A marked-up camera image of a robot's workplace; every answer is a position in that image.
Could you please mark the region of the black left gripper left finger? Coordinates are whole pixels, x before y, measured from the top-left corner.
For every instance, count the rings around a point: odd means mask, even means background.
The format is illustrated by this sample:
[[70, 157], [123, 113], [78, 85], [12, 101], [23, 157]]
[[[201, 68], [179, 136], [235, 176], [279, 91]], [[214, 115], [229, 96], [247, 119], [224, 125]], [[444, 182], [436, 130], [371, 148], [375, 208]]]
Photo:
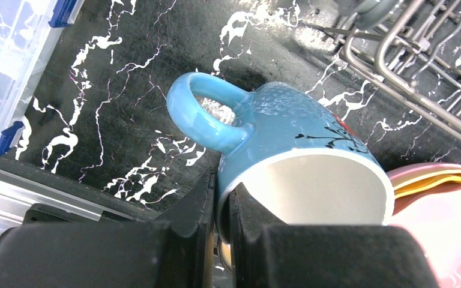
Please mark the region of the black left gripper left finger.
[[149, 221], [34, 204], [0, 236], [0, 287], [210, 287], [214, 190], [205, 171]]

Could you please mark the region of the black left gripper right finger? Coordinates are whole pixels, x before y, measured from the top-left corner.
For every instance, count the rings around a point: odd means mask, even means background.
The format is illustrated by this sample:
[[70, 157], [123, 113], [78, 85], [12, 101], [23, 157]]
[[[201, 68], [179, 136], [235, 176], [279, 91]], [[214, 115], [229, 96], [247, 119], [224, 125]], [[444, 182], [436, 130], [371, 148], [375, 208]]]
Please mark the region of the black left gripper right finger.
[[396, 226], [290, 226], [243, 184], [229, 196], [235, 287], [437, 287], [424, 253]]

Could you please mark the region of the blue ceramic mug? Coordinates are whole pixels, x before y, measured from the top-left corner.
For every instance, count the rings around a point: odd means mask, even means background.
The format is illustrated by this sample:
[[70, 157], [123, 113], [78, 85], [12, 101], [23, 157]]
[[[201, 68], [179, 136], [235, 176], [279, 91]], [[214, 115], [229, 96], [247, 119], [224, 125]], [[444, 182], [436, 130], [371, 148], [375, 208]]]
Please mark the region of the blue ceramic mug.
[[386, 225], [394, 189], [366, 144], [326, 107], [282, 82], [245, 91], [185, 73], [167, 93], [175, 125], [221, 154], [215, 225], [230, 243], [229, 197], [243, 184], [267, 211], [294, 225]]

